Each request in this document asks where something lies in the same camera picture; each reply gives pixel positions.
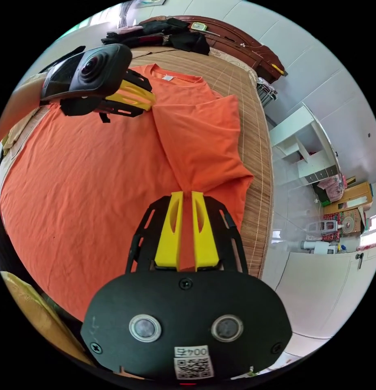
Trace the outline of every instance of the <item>printed number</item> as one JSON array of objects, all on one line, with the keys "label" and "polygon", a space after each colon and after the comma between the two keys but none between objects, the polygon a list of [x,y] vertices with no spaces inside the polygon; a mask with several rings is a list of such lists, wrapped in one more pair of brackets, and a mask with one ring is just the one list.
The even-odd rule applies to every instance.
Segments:
[{"label": "printed number", "polygon": [[175,357],[193,357],[193,356],[207,356],[208,350],[204,347],[198,348],[175,348]]}]

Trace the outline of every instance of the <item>pink cloth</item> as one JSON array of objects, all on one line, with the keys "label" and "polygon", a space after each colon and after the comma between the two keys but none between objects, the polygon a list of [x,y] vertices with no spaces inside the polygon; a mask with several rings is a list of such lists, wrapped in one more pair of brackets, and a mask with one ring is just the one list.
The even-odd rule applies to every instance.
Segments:
[{"label": "pink cloth", "polygon": [[356,250],[359,251],[366,251],[367,249],[376,247],[376,244],[371,245],[364,245],[363,247],[357,247]]},{"label": "pink cloth", "polygon": [[347,187],[345,176],[342,175],[343,185],[339,184],[339,176],[335,175],[319,182],[318,187],[326,190],[330,202],[337,202],[342,198],[343,191]]},{"label": "pink cloth", "polygon": [[122,34],[131,33],[131,32],[136,31],[136,30],[143,30],[143,26],[124,26],[124,27],[118,28],[117,30],[109,31],[109,32],[122,35]]}]

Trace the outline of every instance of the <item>round sensor lens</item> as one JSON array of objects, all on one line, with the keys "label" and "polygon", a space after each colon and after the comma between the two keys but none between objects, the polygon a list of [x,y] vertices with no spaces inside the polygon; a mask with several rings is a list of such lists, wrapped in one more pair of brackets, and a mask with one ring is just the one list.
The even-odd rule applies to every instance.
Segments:
[{"label": "round sensor lens", "polygon": [[231,314],[219,317],[213,324],[212,336],[222,342],[231,342],[239,338],[243,331],[242,321]]},{"label": "round sensor lens", "polygon": [[142,342],[153,342],[161,335],[161,325],[152,316],[140,314],[130,321],[131,335]]},{"label": "round sensor lens", "polygon": [[92,57],[89,61],[86,62],[86,64],[82,67],[81,73],[84,76],[87,76],[89,73],[91,73],[98,63],[98,57]]}]

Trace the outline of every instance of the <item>human arm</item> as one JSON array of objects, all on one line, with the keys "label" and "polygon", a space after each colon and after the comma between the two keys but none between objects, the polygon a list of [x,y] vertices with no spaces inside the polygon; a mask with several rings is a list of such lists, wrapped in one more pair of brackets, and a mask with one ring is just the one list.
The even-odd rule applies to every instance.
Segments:
[{"label": "human arm", "polygon": [[39,107],[46,76],[35,75],[13,91],[0,118],[0,142],[17,122]]}]

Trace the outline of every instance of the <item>wooden headboard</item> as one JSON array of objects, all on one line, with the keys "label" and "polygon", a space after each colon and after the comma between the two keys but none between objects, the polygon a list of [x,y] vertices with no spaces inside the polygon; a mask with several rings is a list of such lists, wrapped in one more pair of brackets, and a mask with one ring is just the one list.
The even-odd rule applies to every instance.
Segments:
[{"label": "wooden headboard", "polygon": [[262,77],[269,83],[273,83],[285,74],[284,66],[279,58],[267,46],[261,45],[246,32],[221,20],[203,16],[178,15],[157,16],[143,22],[168,19],[170,17],[190,23],[189,27],[194,22],[204,23],[207,29],[202,31],[202,33],[205,35],[210,47],[221,50],[245,62],[256,71],[259,77]]}]

